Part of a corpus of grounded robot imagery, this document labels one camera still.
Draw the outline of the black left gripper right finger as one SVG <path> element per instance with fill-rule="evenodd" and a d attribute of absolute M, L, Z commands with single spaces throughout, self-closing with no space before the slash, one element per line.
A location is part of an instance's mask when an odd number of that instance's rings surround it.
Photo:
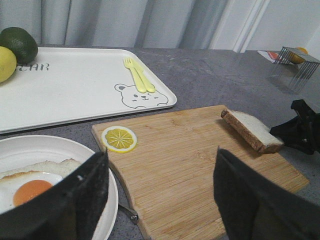
<path fill-rule="evenodd" d="M 279 187 L 219 148 L 213 196 L 230 240 L 318 240 L 319 206 Z"/>

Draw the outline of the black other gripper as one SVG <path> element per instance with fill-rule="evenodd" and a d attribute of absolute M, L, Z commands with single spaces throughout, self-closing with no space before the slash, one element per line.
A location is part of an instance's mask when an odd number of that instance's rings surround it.
<path fill-rule="evenodd" d="M 308 155 L 320 152 L 320 114 L 303 99 L 294 100 L 291 109 L 297 117 L 272 127 L 269 133 L 281 139 L 285 146 L 299 146 Z"/>

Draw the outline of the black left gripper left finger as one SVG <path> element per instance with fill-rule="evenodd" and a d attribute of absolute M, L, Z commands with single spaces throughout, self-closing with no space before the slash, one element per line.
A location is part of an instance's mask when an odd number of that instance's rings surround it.
<path fill-rule="evenodd" d="M 51 189 L 0 216 L 2 240 L 90 240 L 109 195 L 109 158 L 93 154 Z"/>

